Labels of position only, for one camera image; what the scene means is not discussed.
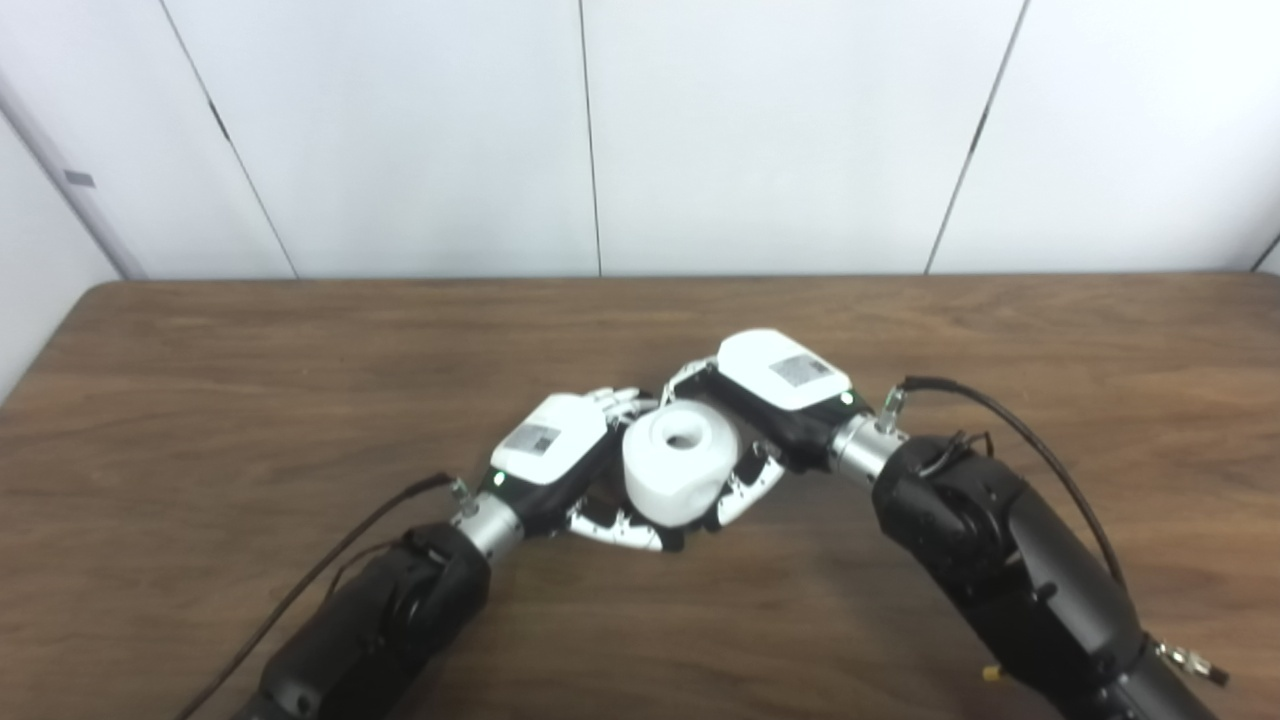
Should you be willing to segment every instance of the brown tabletop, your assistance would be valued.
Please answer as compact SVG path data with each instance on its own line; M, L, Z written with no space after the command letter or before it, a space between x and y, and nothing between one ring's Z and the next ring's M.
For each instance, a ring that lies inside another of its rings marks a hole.
M879 398L969 382L1076 474L1144 625L1280 707L1280 282L1262 275L119 283L0 407L0 716L170 716L352 524L433 470L475 478L553 391L657 388L777 327ZM991 428L922 400L909 432ZM412 501L367 537L451 512ZM200 717L227 717L310 591ZM573 537L495 568L415 688L431 717L1053 717L883 538L863 489L785 479L681 555Z

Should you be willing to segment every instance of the hole in object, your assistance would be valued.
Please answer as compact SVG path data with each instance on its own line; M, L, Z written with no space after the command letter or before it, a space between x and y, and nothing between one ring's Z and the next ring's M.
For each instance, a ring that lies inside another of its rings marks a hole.
M658 437L673 450L692 450L701 445L709 428L691 413L672 413L657 428Z
M698 445L698 439L689 437L687 434L671 436L667 438L667 445L675 447L676 450L689 450Z

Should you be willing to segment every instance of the label sticker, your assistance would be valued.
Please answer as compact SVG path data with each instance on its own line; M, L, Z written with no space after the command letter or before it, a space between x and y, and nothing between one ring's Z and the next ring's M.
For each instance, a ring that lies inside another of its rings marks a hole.
M530 455L536 455L541 457L547 454L547 448L556 442L559 437L559 430L556 428L548 428L547 425L538 425L534 423L525 423L520 425L502 443L503 447L509 447L518 452L527 452Z
M826 363L808 352L778 360L769 365L769 369L791 383L791 387L800 387L835 373Z

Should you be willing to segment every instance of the white wall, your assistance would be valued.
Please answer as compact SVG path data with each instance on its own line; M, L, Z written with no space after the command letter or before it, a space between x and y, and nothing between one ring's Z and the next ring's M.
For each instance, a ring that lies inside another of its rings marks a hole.
M1280 3L1033 0L933 272L1248 269L1280 233Z
M86 290L118 279L0 117L0 402Z
M165 3L198 77L160 0L0 0L0 109L143 277L1247 269L1280 234L1275 3L1033 0L945 232L1021 0Z
M576 0L169 0L302 277L596 273Z
M293 277L159 0L0 0L0 104L131 274Z
M605 274L919 273L1020 0L586 0Z

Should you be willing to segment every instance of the black cable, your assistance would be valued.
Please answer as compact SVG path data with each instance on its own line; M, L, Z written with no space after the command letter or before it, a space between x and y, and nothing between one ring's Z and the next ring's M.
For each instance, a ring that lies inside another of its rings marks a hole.
M302 591L307 589L307 585L310 585L317 577L320 577L320 573L324 573L325 568L328 568L339 555L342 555L343 551L351 547L351 543L360 539L360 536L365 534L365 530L367 530L370 527L372 527L374 523L380 520L383 515L387 515L397 505L404 502L406 500L422 495L429 489L447 486L452 482L453 478L451 478L449 475L445 475L444 473L438 473L435 475L431 475L430 478L419 480L406 487L404 489L399 491L396 496L393 496L390 500L381 503L378 507L378 510L370 512L367 518L361 520L358 525L352 528L351 532L348 532L340 541L338 541L338 544L333 546L333 550L325 553L325 556L321 557L320 561L315 564L315 566L307 570L306 575L302 575L302 579L300 579L297 584L294 584L293 588L288 592L288 594L285 594L284 598L275 605L275 609L271 610L271 614L266 616L266 620L262 620L262 624L260 624L257 629L253 630L253 634L250 635L247 641L244 641L244 644L241 646L238 651L236 651L236 655L232 656L230 661L227 662L227 665L224 665L223 669L219 670L216 675L214 675L214 679L210 680L209 684L205 685L202 691L196 693L196 696L192 697L191 701L180 711L178 711L177 715L174 715L174 720L187 720L188 717L195 715L196 711L200 710L200 706L204 705L205 701L207 701L210 696L212 696L214 692L216 692L218 688L220 688L223 683L225 683L227 679L232 676L233 673L236 673L236 669L239 667L241 662L244 662L244 659L248 657L251 652L253 652L253 648L257 647L257 643L262 642L262 638L266 637L266 633L271 629L273 625L275 625L275 621L279 620L282 615L284 615L284 611L288 610L291 605L293 605L293 601L296 601L298 596L302 594Z
M1124 582L1124 571L1120 569L1120 559L1116 557L1115 548L1111 547L1111 541L1107 539L1107 533L1102 529L1102 523L1098 521L1098 516L1093 514L1093 507L1089 506L1089 501L1085 500L1084 492L1080 491L1075 480L1071 479L1071 474L1066 471L1066 466L1062 461L1053 455L1053 451L1044 445L1027 423L1021 421L1018 415L1014 415L1009 409L1006 409L1000 402L996 402L991 396L982 393L969 386L960 384L948 378L924 378L924 377L908 377L899 386L904 392L911 392L916 389L932 389L937 392L950 392L952 395L960 395L968 397L969 400L982 405L987 410L995 413L1001 420L1009 424L1018 434L1027 441L1027 445L1032 446L1039 456L1048 464L1057 479L1062 482L1062 487L1066 488L1068 495L1075 501L1075 506L1080 510L1080 515L1084 515L1084 521L1088 523L1089 530L1093 533L1094 539L1098 542L1098 548L1102 551L1102 559L1106 560L1107 570L1115 579L1116 584L1121 588L1126 588Z

